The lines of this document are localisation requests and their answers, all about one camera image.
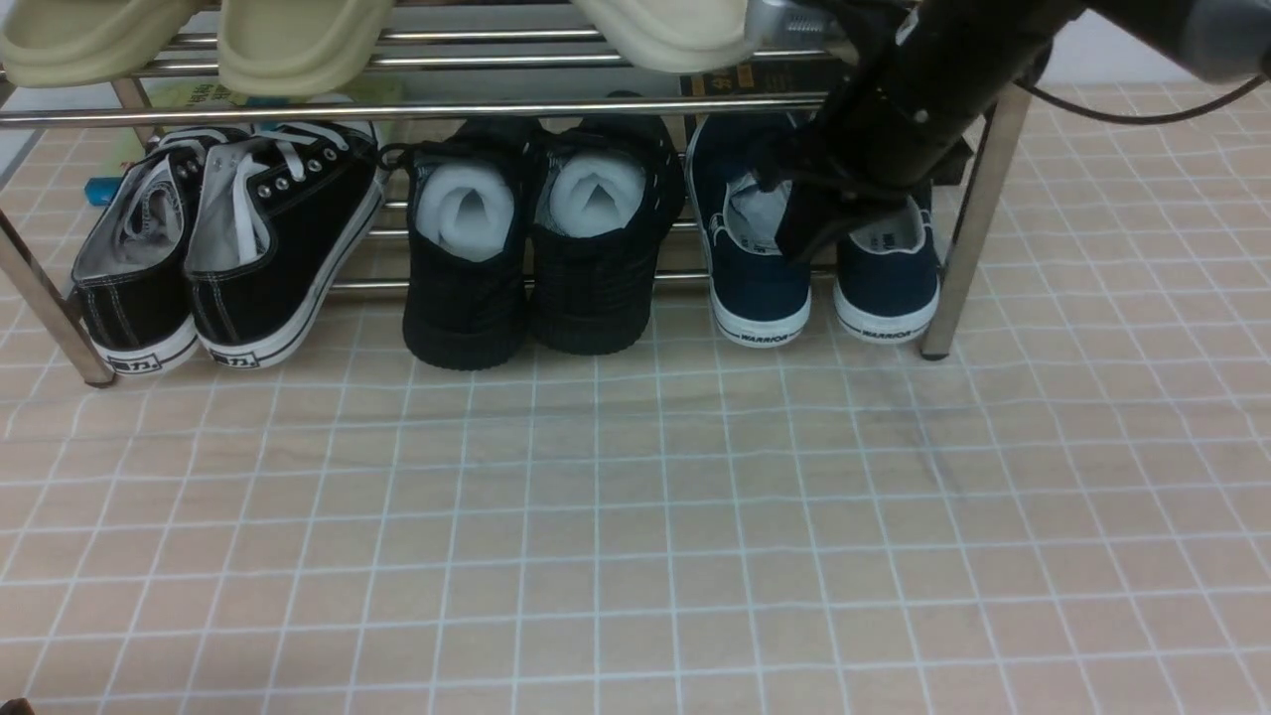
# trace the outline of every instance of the white rubber sole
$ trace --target white rubber sole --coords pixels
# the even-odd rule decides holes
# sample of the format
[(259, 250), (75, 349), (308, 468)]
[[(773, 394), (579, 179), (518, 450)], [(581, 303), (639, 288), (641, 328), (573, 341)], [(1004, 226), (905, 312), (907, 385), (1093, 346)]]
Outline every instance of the white rubber sole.
[(710, 288), (710, 310), (714, 312), (719, 331), (732, 342), (761, 349), (780, 347), (794, 342), (798, 335), (803, 334), (807, 319), (812, 315), (812, 290), (808, 288), (807, 302), (803, 302), (798, 312), (780, 320), (759, 321), (735, 315), (719, 302), (719, 296), (716, 295), (713, 287)]
[(756, 50), (745, 38), (730, 38), (718, 47), (683, 47), (643, 30), (611, 0), (573, 0), (573, 4), (627, 61), (647, 70), (677, 75), (718, 70), (749, 60)]
[(161, 376), (189, 361), (197, 345), (198, 330), (194, 328), (194, 316), (189, 315), (177, 331), (149, 347), (119, 351), (97, 344), (97, 351), (119, 376)]
[(932, 324), (939, 304), (941, 291), (937, 290), (932, 301), (920, 310), (907, 315), (882, 317), (848, 302), (839, 284), (834, 284), (834, 311), (839, 314), (839, 323), (857, 338), (874, 344), (900, 344), (921, 335)]
[(710, 311), (714, 314), (716, 325), (724, 337), (745, 344), (746, 347), (769, 348), (789, 344), (807, 326), (807, 320), (812, 315), (812, 288), (807, 290), (807, 301), (799, 310), (787, 317), (770, 321), (750, 320), (742, 317), (727, 307), (714, 291), (714, 259), (710, 255), (710, 236), (707, 235), (705, 222), (702, 220), (702, 206), (698, 204), (697, 184), (693, 183), (693, 156), (697, 154), (698, 137), (702, 136), (700, 127), (689, 141), (689, 149), (684, 154), (684, 173), (689, 183), (689, 202), (693, 203), (693, 212), (698, 218), (698, 235), (702, 237), (702, 254), (707, 262), (707, 272), (710, 273)]
[(386, 178), (388, 173), (383, 169), (376, 171), (375, 180), (371, 182), (370, 189), (362, 197), (357, 212), (350, 218), (348, 226), (336, 241), (330, 255), (323, 262), (314, 282), (309, 286), (309, 295), (305, 296), (305, 301), (300, 304), (296, 314), (273, 334), (247, 344), (219, 344), (200, 335), (203, 347), (211, 353), (212, 361), (234, 371), (257, 371), (272, 368), (291, 357), (309, 335), (309, 330), (313, 329), (314, 321), (318, 319), (318, 307), (330, 292), (330, 284), (336, 282), (339, 268), (353, 253), (358, 241), (371, 230), (375, 215), (384, 202)]

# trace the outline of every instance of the tiled floor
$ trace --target tiled floor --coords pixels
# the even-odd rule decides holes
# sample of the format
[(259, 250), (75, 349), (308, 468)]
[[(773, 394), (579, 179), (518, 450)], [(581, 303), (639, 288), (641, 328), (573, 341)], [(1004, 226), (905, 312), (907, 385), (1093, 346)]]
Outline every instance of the tiled floor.
[[(57, 274), (105, 136), (47, 135), (0, 197)], [(346, 300), (281, 370), (93, 392), (0, 283), (0, 700), (1267, 711), (1268, 138), (1266, 93), (1166, 131), (1037, 109), (943, 364), (850, 339), (825, 284), (785, 349), (663, 292), (628, 352), (479, 376)]]

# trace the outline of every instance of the slide sandal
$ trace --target slide sandal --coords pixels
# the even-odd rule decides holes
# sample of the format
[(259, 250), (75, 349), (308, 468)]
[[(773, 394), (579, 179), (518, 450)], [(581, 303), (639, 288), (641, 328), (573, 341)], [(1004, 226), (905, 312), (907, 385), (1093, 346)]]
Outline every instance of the slide sandal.
[(630, 63), (690, 74), (749, 58), (746, 0), (573, 0)]
[(0, 55), (18, 86), (117, 79), (158, 55), (202, 0), (18, 0), (0, 29)]
[(394, 0), (224, 0), (221, 84), (255, 97), (333, 91), (362, 72)]

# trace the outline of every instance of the blue object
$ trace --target blue object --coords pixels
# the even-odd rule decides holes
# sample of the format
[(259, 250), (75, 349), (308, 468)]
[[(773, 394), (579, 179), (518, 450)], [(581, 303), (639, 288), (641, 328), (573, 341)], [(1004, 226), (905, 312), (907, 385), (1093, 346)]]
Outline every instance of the blue object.
[(84, 184), (84, 196), (89, 206), (109, 206), (122, 183), (123, 177), (93, 177)]

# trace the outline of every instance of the metal shoe rack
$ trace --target metal shoe rack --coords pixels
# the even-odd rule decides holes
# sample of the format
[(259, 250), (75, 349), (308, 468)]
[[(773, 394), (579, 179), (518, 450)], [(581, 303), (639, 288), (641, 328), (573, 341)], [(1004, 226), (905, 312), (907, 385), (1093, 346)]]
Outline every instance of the metal shoe rack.
[[(552, 4), (553, 0), (534, 0), (534, 4)], [(399, 6), (436, 5), (436, 0), (398, 0)], [(508, 4), (517, 4), (508, 0)], [(445, 53), (430, 53), (430, 48), (466, 46), (475, 51), (489, 52), (493, 46), (547, 46), (552, 43), (595, 43), (591, 52), (569, 53), (531, 53), (515, 55), (487, 53), (463, 57)], [(381, 47), (418, 47), (418, 56), (376, 56), (367, 65), (367, 71), (405, 72), (437, 70), (578, 70), (601, 67), (624, 67), (628, 63), (604, 43), (604, 37), (595, 29), (585, 27), (578, 20), (576, 27), (554, 27), (544, 29), (508, 30), (470, 30), (470, 32), (421, 32), (390, 29), (381, 34)], [(210, 51), (216, 46), (211, 33), (182, 34), (169, 44), (163, 58), (155, 60), (133, 76), (112, 83), (122, 108), (93, 110), (41, 110), (41, 112), (0, 112), (0, 130), (10, 128), (92, 128), (92, 127), (133, 127), (137, 136), (150, 140), (161, 126), (189, 126), (215, 123), (241, 123), (263, 121), (297, 119), (369, 119), (369, 121), (421, 121), (454, 119), (477, 116), (538, 116), (538, 117), (580, 117), (594, 113), (634, 113), (660, 116), (708, 114), (714, 112), (770, 112), (815, 109), (820, 105), (820, 94), (746, 95), (724, 98), (639, 98), (639, 99), (594, 99), (594, 100), (535, 100), (533, 98), (500, 102), (452, 102), (452, 103), (400, 103), (390, 105), (320, 105), (302, 107), (250, 107), (228, 109), (155, 109), (151, 108), (141, 79), (149, 77), (206, 77), (215, 76), (215, 60), (168, 58), (172, 52)], [(764, 60), (812, 60), (824, 57), (812, 51), (765, 50), (755, 61)], [(14, 86), (0, 75), (0, 107), (11, 97)], [(946, 260), (944, 287), (939, 312), (935, 315), (928, 334), (920, 344), (920, 351), (929, 361), (941, 361), (948, 356), (957, 329), (957, 323), (966, 304), (971, 279), (989, 231), (989, 224), (996, 211), (998, 199), (1005, 182), (1007, 171), (1014, 156), (1019, 133), (1023, 130), (1028, 112), (1030, 95), (1019, 89), (1008, 89), (999, 99), (989, 122), (981, 133), (980, 146), (971, 170), (962, 207), (953, 231), (952, 249)], [(405, 201), (393, 197), (385, 204), (385, 213), (400, 213)], [(381, 216), (384, 226), (400, 225), (391, 221), (393, 216)], [(675, 225), (675, 232), (695, 234), (694, 220), (681, 220)], [(67, 359), (84, 382), (92, 387), (108, 387), (114, 382), (114, 373), (102, 361), (88, 334), (80, 324), (78, 296), (72, 290), (53, 284), (48, 274), (32, 255), (9, 218), (0, 211), (0, 269), (13, 281), (18, 292), (31, 305), (32, 311), (48, 329), (61, 347)], [(404, 239), (405, 230), (399, 227), (376, 227), (372, 235), (384, 239)], [(822, 267), (819, 273), (833, 273), (833, 267)], [(702, 282), (708, 278), (705, 268), (661, 271), (658, 281)], [(394, 279), (342, 279), (337, 281), (333, 293), (391, 293), (404, 290), (407, 277)]]

